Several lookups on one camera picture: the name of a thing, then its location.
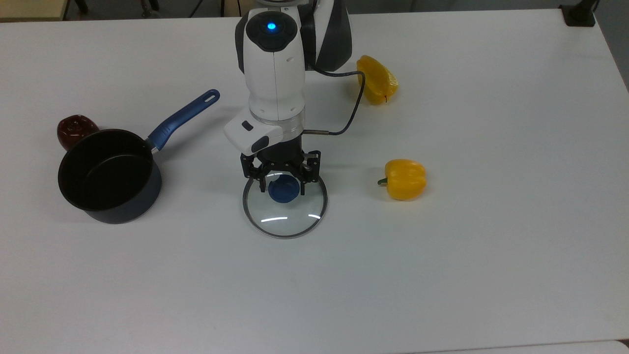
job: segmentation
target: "blue handle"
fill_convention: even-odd
[[[171,115],[168,119],[158,125],[157,128],[148,135],[148,140],[157,148],[157,150],[162,150],[164,145],[166,145],[168,138],[170,138],[172,133],[177,130],[177,128],[194,118],[207,107],[213,105],[214,102],[218,101],[220,96],[221,94],[215,89],[211,89],[204,93],[202,96],[188,103],[187,106],[181,108],[177,111],[177,113]]]

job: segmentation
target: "black bracket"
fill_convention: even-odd
[[[576,5],[560,5],[564,14],[564,21],[570,27],[594,27],[596,20],[592,12],[592,6],[596,0],[582,0]]]
[[[260,160],[260,166],[253,163],[255,158]],[[253,178],[260,182],[260,191],[266,191],[266,176],[271,171],[285,171],[292,174],[301,183],[301,195],[306,193],[306,184],[310,182],[319,182],[319,167],[321,166],[321,151],[315,150],[305,154],[301,154],[290,161],[281,163],[268,161],[262,156],[245,156],[240,154],[240,163],[242,171],[246,178]]]

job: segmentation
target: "saucepan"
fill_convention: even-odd
[[[122,224],[144,214],[162,188],[153,154],[162,150],[175,129],[219,97],[217,90],[209,90],[163,121],[147,139],[121,129],[83,137],[59,166],[61,193],[70,204],[107,224]]]

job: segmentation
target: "red apple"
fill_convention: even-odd
[[[91,119],[82,115],[73,115],[63,119],[59,122],[59,125],[57,125],[57,137],[59,138],[61,146],[63,146],[66,151],[70,150],[70,148],[83,137],[97,131],[98,127],[96,124],[94,124]]]

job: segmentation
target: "glass lid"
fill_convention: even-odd
[[[323,180],[307,183],[304,195],[300,183],[288,172],[271,171],[266,188],[249,179],[242,196],[249,221],[260,231],[278,238],[294,238],[312,230],[321,220],[328,205],[328,192]]]

